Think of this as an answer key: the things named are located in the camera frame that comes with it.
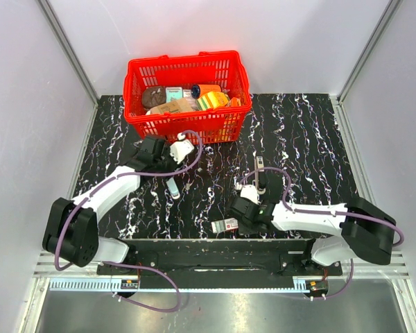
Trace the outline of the red white staple box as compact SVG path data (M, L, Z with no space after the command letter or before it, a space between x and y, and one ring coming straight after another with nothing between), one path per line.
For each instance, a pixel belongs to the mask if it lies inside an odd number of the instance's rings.
M211 229L214 233L222 233L239 228L239 223L234 218L221 219L211 223Z

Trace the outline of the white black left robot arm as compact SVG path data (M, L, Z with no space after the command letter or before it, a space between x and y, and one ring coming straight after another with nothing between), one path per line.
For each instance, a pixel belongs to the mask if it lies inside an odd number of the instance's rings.
M179 165L176 144L149 135L126 163L96 186L73 199L55 200L42 240L43 249L54 254L55 268L112 262L121 274L133 272L137 259L129 245L100 237L98 224L122 198L146 183L145 173L170 173Z

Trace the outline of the white silver staple remover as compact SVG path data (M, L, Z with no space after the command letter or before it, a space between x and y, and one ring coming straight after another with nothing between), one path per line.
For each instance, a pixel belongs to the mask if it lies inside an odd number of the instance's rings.
M170 191L170 195L173 200L177 200L180 198L180 191L178 189L178 186L174 180L174 178L169 178L166 181L166 185L168 187L168 190Z

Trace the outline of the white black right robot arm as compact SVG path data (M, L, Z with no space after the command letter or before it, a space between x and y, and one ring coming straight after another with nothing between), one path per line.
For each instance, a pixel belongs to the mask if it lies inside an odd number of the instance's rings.
M299 205L236 197L227 214L253 232L291 230L329 235L307 246L302 268L311 275L326 266L353 258L387 266L391 262L396 221L364 198L337 205Z

